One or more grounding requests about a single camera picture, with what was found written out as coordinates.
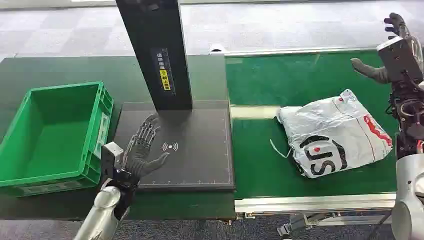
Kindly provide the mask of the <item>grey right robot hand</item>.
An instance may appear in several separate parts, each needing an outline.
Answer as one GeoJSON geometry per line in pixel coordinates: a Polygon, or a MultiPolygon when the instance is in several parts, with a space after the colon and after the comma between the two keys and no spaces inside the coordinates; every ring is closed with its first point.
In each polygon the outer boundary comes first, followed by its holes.
{"type": "MultiPolygon", "coordinates": [[[[390,13],[389,17],[384,19],[384,23],[392,25],[389,27],[385,27],[384,30],[386,32],[392,32],[402,38],[407,36],[407,25],[403,17],[399,14],[395,12],[390,13]]],[[[391,79],[388,76],[388,72],[385,67],[375,68],[373,66],[366,65],[359,58],[351,58],[350,63],[356,72],[367,78],[373,79],[377,83],[391,83],[391,79]]]]}

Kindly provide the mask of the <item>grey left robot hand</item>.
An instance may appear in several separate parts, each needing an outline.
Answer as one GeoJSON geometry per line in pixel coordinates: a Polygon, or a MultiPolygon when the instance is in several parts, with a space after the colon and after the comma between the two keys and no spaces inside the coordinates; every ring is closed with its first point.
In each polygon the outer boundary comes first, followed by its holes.
{"type": "Polygon", "coordinates": [[[160,130],[159,115],[157,113],[149,115],[131,136],[124,150],[122,168],[131,174],[130,182],[135,186],[139,185],[141,178],[160,169],[167,162],[170,153],[166,151],[158,158],[149,160],[153,141],[160,130]]]}

